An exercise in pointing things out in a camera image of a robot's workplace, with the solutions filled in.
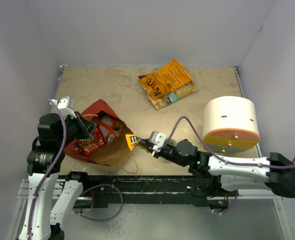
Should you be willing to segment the yellow kettle chips bag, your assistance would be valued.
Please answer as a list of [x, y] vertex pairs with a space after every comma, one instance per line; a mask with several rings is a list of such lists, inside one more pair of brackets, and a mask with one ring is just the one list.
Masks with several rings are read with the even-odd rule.
[[158, 99], [153, 100], [148, 94], [147, 97], [154, 106], [156, 110], [159, 110], [161, 108], [167, 107], [178, 100], [195, 93], [197, 91], [197, 87], [194, 85], [194, 83], [191, 81], [182, 87], [178, 88], [174, 92], [168, 93], [167, 95], [164, 95]]

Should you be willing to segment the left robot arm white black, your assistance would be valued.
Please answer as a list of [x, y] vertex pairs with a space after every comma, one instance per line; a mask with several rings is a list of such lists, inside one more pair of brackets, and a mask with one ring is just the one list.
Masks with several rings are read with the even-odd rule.
[[52, 204], [64, 148], [75, 140], [87, 140], [96, 127], [78, 111], [62, 117], [48, 113], [39, 119], [38, 136], [27, 156], [28, 200], [20, 240], [62, 240], [64, 221], [79, 196], [90, 192], [86, 172], [71, 171], [55, 205]]

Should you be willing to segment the red rice cracker packet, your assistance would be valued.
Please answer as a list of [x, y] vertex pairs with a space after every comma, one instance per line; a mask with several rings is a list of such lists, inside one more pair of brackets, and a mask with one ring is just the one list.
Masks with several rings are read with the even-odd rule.
[[94, 151], [104, 147], [106, 144], [105, 136], [98, 129], [93, 130], [90, 138], [78, 139], [76, 141], [76, 146], [78, 147], [80, 154], [84, 157], [88, 157]]

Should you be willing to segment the red brown paper bag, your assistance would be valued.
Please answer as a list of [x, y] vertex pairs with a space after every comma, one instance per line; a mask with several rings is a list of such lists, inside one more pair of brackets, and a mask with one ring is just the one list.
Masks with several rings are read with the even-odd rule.
[[77, 140], [72, 141], [64, 148], [64, 153], [74, 159], [101, 165], [101, 166], [119, 166], [130, 157], [131, 151], [127, 146], [126, 134], [133, 134], [133, 131], [126, 125], [126, 123], [121, 120], [117, 114], [113, 111], [113, 109], [102, 99], [97, 100], [92, 103], [87, 109], [85, 109], [81, 115], [91, 122], [96, 123], [95, 129], [99, 129], [98, 123], [105, 116], [110, 115], [112, 118], [118, 119], [123, 124], [122, 132], [120, 136], [116, 138], [110, 144], [106, 144], [105, 146], [95, 150], [89, 156], [83, 156], [80, 153], [79, 148], [76, 143]]

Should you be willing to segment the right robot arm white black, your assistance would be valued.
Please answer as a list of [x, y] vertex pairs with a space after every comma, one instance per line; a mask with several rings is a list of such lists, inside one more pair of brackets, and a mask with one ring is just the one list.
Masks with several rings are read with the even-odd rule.
[[198, 178], [218, 176], [210, 183], [210, 191], [221, 196], [224, 192], [240, 189], [271, 190], [284, 198], [295, 198], [295, 166], [285, 156], [272, 152], [269, 157], [238, 158], [214, 156], [203, 152], [187, 139], [159, 147], [146, 139], [137, 144], [154, 158], [164, 158], [182, 167]]

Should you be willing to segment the yellow candy packet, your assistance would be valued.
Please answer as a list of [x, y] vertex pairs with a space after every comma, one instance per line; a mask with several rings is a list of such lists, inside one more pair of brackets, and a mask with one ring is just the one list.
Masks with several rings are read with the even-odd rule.
[[141, 138], [135, 134], [126, 134], [125, 135], [127, 147], [130, 151], [133, 151], [136, 147], [143, 148], [141, 145]]

